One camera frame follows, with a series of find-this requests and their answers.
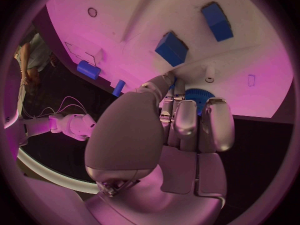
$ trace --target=white robotic hand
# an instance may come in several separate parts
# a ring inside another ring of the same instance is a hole
[[[63,116],[55,113],[49,117],[23,119],[19,118],[19,145],[28,143],[28,138],[39,134],[60,133],[79,141],[85,141],[92,134],[96,122],[89,114],[69,114]]]

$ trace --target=white surface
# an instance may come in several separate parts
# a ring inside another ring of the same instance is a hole
[[[97,194],[99,192],[98,186],[95,183],[85,182],[61,175],[45,166],[35,161],[29,155],[27,155],[22,149],[19,149],[17,157],[22,163],[24,163],[28,168],[34,171],[36,174],[40,175],[44,179],[50,182],[60,185],[62,187],[72,189],[75,191]]]
[[[234,38],[216,41],[201,13],[211,1],[222,7]],[[90,7],[96,17],[88,15]],[[65,48],[68,40],[89,54],[102,49],[100,76],[112,87],[125,81],[123,92],[173,70],[187,89],[225,98],[234,115],[270,118],[292,83],[283,44],[250,0],[50,0],[47,9]],[[155,53],[170,30],[189,47],[185,63],[175,68]],[[205,82],[207,66],[215,68],[213,83]],[[249,75],[255,76],[254,85],[249,86]]]

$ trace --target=person's arm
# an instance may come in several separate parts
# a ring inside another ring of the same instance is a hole
[[[30,57],[30,43],[27,42],[21,47],[20,51],[20,58],[21,58],[21,72],[22,72],[22,80],[27,78],[30,80],[30,77],[27,72],[27,66],[28,66],[28,61]]]

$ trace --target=person's hand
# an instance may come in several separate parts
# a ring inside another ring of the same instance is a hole
[[[28,85],[29,81],[31,80],[28,72],[22,72],[22,84]]]

